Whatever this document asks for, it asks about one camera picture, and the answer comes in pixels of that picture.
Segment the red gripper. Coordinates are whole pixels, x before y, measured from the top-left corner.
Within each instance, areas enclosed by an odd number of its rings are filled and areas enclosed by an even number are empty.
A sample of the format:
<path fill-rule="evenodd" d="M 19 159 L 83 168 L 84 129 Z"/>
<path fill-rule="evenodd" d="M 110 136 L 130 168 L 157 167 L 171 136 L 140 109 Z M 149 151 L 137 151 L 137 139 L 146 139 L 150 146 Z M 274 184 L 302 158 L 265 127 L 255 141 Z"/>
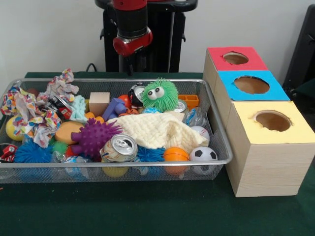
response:
<path fill-rule="evenodd" d="M 148 47 L 153 40 L 152 31 L 147 28 L 147 32 L 144 35 L 136 38 L 123 38 L 121 36 L 117 36 L 113 39 L 113 47 L 118 55 L 126 57 L 126 68 L 127 74 L 129 76 L 133 76 L 133 60 L 132 54 L 137 51 Z"/>

